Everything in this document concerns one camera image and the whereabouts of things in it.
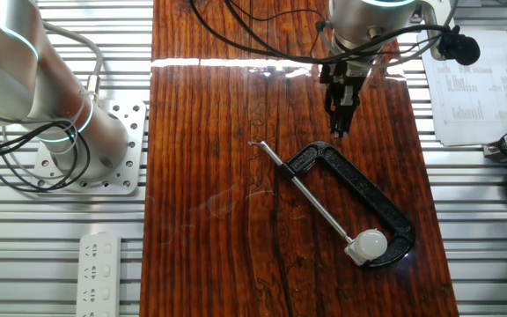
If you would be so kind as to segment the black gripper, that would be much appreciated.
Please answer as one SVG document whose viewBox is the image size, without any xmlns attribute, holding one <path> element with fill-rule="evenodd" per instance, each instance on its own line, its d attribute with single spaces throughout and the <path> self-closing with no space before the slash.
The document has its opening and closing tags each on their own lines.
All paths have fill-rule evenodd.
<svg viewBox="0 0 507 317">
<path fill-rule="evenodd" d="M 330 118 L 330 132 L 336 137 L 348 134 L 354 114 L 360 104 L 358 97 L 368 77 L 368 70 L 360 69 L 347 62 L 323 64 L 320 71 L 320 83 L 332 94 L 343 95 L 342 109 L 334 103 L 332 94 L 326 96 L 326 112 Z"/>
</svg>

